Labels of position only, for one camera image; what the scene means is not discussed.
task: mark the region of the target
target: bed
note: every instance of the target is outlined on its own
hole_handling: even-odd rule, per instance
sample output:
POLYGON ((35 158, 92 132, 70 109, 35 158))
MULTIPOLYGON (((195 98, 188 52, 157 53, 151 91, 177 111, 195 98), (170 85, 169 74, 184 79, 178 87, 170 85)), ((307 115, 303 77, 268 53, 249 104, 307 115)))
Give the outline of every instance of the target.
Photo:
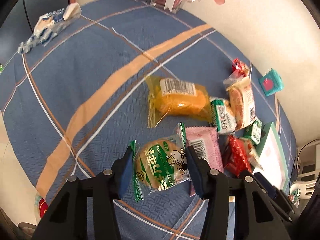
MULTIPOLYGON (((95 176, 121 158, 132 140, 144 144, 170 135, 178 122, 207 125, 166 117, 148 129, 144 77, 199 83, 211 96, 227 98, 222 81, 234 58, 250 66, 256 115, 263 123, 275 123, 290 177, 295 136, 277 97, 265 97, 257 69, 197 17, 183 10, 171 15, 145 1, 85 4, 81 17, 46 47, 14 54, 5 65, 1 112, 15 155, 39 194, 50 204, 73 170, 80 179, 95 176)), ((207 201, 190 197, 189 187, 183 182, 136 203, 130 185, 115 201, 122 239, 199 239, 207 201)), ((89 200, 92 239, 91 205, 89 200)), ((227 239, 233 239, 234 210, 230 203, 227 239)))

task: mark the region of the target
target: pink snack package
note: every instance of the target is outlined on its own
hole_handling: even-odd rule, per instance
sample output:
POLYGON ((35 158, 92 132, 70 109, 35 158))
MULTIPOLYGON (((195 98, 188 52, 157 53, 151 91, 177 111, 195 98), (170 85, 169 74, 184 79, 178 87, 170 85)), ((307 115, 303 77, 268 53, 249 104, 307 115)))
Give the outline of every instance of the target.
MULTIPOLYGON (((193 146, 200 159, 206 160, 210 168, 223 172, 216 127, 186 127, 186 137, 187 146, 193 146)), ((195 194, 191 182, 190 196, 195 194)))

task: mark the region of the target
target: floor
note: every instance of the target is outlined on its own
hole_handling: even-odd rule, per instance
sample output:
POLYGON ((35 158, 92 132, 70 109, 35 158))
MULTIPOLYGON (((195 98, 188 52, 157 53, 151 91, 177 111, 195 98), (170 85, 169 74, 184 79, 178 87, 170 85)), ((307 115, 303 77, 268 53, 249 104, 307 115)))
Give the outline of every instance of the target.
POLYGON ((36 189, 14 155, 0 114, 0 207, 14 223, 36 225, 36 189))
MULTIPOLYGON (((82 5, 92 0, 77 1, 82 5)), ((280 73, 285 89, 278 97, 298 143, 319 135, 320 107, 313 95, 320 90, 320 82, 319 75, 313 73, 319 68, 320 31, 300 0, 226 0, 220 7, 213 0, 201 0, 186 3, 184 9, 217 28, 261 73, 271 67, 280 73), (307 108, 298 107, 302 98, 308 102, 307 108)), ((14 155, 1 116, 0 206, 13 222, 36 224, 35 195, 14 155)))

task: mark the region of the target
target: teal toy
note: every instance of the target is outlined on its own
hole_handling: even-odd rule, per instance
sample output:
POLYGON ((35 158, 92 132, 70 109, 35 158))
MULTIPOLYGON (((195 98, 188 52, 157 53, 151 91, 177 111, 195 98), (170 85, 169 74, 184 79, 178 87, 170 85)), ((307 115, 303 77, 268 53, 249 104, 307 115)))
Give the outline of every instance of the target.
POLYGON ((266 96, 273 95, 284 88, 280 75, 273 68, 265 76, 259 79, 259 83, 266 96))

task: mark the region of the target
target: metal screw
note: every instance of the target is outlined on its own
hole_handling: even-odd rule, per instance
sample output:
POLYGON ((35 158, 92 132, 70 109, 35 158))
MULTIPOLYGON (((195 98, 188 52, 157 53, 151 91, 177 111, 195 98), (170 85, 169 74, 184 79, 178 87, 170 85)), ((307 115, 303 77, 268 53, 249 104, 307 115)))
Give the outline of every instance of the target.
POLYGON ((244 180, 245 180, 246 182, 249 182, 249 183, 253 182, 253 178, 250 177, 250 176, 245 176, 245 177, 244 177, 244 180))
POLYGON ((216 169, 211 169, 211 170, 210 170, 210 174, 216 176, 216 175, 219 174, 219 171, 216 170, 216 169))
POLYGON ((104 175, 111 175, 112 174, 112 169, 106 169, 103 171, 104 175))
POLYGON ((76 179, 77 179, 77 176, 76 176, 76 175, 71 175, 71 176, 68 178, 68 181, 74 182, 74 181, 76 181, 76 179))

